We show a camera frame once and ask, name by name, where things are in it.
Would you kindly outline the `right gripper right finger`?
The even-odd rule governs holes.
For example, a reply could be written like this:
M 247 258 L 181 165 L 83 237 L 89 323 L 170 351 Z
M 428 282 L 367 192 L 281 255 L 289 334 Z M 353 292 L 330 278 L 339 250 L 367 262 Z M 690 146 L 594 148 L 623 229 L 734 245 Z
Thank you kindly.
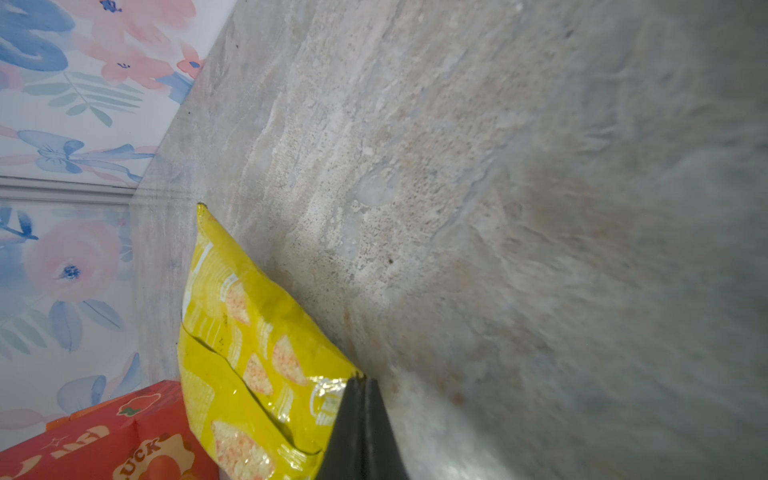
M 378 382 L 365 380 L 365 478 L 408 480 Z

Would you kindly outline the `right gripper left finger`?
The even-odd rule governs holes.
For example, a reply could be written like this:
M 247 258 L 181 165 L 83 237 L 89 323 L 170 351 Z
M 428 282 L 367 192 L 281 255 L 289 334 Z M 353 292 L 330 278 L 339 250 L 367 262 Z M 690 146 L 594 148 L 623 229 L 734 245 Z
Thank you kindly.
M 365 378 L 348 380 L 317 480 L 362 479 Z

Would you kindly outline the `yellow snack packet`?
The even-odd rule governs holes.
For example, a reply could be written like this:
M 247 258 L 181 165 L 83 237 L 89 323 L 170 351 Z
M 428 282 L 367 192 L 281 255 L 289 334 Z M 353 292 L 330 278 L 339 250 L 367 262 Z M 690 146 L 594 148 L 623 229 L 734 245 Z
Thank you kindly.
M 203 203 L 178 362 L 189 426 L 231 479 L 313 479 L 359 369 Z

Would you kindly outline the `red paper gift bag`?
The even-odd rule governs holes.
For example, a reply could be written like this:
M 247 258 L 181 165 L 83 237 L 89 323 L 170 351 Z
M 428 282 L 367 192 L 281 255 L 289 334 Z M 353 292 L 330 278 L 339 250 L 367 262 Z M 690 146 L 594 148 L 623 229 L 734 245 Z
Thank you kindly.
M 217 479 L 165 380 L 53 422 L 1 453 L 3 479 Z

